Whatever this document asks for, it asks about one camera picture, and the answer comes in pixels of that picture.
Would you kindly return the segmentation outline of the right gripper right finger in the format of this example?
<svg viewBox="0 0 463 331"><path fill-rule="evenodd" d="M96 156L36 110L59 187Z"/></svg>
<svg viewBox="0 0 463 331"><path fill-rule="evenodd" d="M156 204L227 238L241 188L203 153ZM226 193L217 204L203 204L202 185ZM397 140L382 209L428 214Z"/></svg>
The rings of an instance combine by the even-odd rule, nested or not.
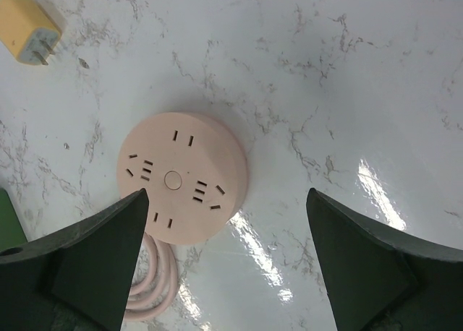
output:
<svg viewBox="0 0 463 331"><path fill-rule="evenodd" d="M462 250L396 230L314 188L306 208L338 330L462 329Z"/></svg>

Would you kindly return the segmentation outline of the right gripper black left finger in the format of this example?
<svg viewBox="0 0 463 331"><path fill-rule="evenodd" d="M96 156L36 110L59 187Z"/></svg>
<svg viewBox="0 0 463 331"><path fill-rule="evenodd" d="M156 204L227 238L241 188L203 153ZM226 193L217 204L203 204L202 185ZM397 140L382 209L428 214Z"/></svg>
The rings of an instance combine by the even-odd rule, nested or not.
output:
<svg viewBox="0 0 463 331"><path fill-rule="evenodd" d="M1 329L120 330L148 205L141 189L1 251Z"/></svg>

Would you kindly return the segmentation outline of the green power strip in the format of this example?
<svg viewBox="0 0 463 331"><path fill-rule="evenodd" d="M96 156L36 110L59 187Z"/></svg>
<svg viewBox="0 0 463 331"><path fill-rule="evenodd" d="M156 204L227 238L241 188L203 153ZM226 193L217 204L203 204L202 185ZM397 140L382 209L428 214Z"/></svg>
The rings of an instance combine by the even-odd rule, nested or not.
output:
<svg viewBox="0 0 463 331"><path fill-rule="evenodd" d="M4 251L27 242L26 235L5 189L0 192L0 250Z"/></svg>

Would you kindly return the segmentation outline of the pink round socket base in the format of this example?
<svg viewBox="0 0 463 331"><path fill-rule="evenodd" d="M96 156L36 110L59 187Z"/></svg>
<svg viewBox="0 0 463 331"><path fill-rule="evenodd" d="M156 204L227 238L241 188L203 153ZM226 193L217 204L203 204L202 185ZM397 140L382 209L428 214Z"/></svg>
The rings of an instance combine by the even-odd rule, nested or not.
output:
<svg viewBox="0 0 463 331"><path fill-rule="evenodd" d="M122 143L116 174L122 197L146 190L146 233L175 245L215 236L241 208L248 186L237 138L199 113L161 113L141 121Z"/></svg>

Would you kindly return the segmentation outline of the beige small plug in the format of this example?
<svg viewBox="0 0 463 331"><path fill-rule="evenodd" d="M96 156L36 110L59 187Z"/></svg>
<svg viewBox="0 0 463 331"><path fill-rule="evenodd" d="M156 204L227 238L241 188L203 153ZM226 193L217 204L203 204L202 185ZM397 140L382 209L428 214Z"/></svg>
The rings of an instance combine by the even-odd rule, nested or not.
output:
<svg viewBox="0 0 463 331"><path fill-rule="evenodd" d="M61 30L35 0L1 0L1 42L16 61L46 66Z"/></svg>

